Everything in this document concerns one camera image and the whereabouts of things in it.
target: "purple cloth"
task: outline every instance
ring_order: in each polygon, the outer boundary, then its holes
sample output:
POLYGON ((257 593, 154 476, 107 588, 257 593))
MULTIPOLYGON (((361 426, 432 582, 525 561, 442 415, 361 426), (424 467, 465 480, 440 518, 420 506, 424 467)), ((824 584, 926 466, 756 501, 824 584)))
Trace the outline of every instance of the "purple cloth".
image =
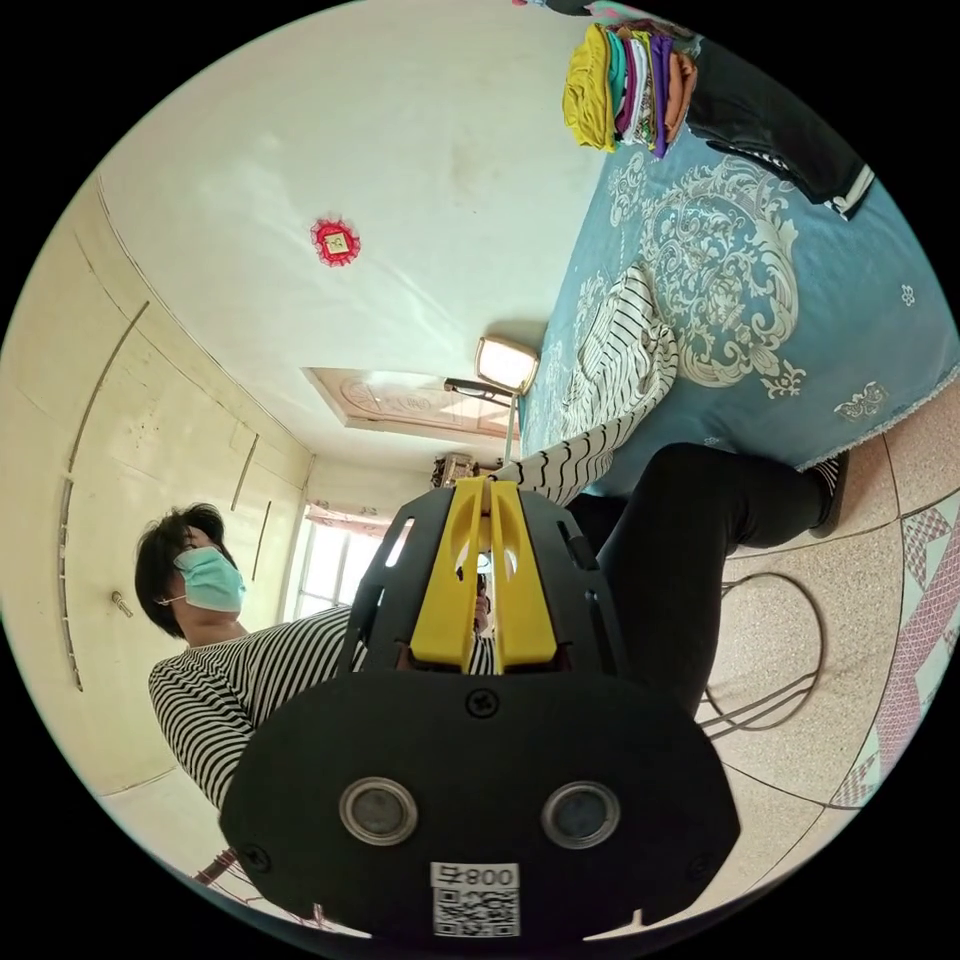
POLYGON ((653 92, 657 101, 657 143, 653 149, 655 157, 663 157, 667 152, 667 94, 670 91, 670 53, 673 40, 670 37, 650 37, 650 55, 653 71, 653 92))
POLYGON ((630 117, 633 114, 633 102, 637 97, 637 68, 634 66, 633 56, 627 44, 623 45, 627 60, 627 83, 623 91, 623 109, 617 114, 614 126, 621 136, 630 126, 630 117))

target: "red ornament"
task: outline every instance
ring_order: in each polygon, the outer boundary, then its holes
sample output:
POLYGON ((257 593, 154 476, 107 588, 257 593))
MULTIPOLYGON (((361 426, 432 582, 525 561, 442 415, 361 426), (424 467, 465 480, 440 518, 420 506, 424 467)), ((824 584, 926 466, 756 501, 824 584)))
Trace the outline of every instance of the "red ornament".
POLYGON ((310 228, 317 255, 328 267, 345 267, 360 253, 360 238, 343 220, 324 218, 310 228))

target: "screw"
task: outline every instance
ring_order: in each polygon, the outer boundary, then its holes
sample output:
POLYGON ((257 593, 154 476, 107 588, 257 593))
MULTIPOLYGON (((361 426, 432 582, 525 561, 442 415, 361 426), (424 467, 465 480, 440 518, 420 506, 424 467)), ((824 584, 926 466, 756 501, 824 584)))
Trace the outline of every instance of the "screw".
POLYGON ((477 720, 487 720, 500 709, 500 698, 492 690, 474 690, 467 697, 467 713, 477 720))
POLYGON ((267 856, 265 850, 261 850, 260 847, 251 844, 250 846, 244 847, 240 853, 257 873, 269 873, 270 858, 267 856))
POLYGON ((713 857, 709 853, 703 853, 699 857, 695 857, 687 867, 687 876, 694 882, 702 880, 707 875, 712 862, 713 857))

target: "ceiling light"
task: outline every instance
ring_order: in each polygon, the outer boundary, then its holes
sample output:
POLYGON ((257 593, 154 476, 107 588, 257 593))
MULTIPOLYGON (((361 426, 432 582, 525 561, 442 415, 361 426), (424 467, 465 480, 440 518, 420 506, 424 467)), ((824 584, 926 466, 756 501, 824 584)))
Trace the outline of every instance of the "ceiling light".
POLYGON ((526 393, 539 364, 535 351, 499 337, 481 337, 477 346, 477 377, 508 393, 526 393))

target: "yellow bracket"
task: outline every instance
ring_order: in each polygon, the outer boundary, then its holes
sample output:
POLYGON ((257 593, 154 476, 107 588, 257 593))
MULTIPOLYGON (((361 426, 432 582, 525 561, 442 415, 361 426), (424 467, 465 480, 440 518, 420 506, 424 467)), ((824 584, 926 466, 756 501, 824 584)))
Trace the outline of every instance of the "yellow bracket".
POLYGON ((495 671, 553 660, 556 639, 517 485, 470 477, 457 481, 454 488, 424 594, 411 642, 418 662, 468 671, 474 644, 477 561, 487 551, 493 555, 495 671), (483 491, 488 483, 490 515, 484 516, 483 491), (463 569, 462 580, 458 566, 463 569))

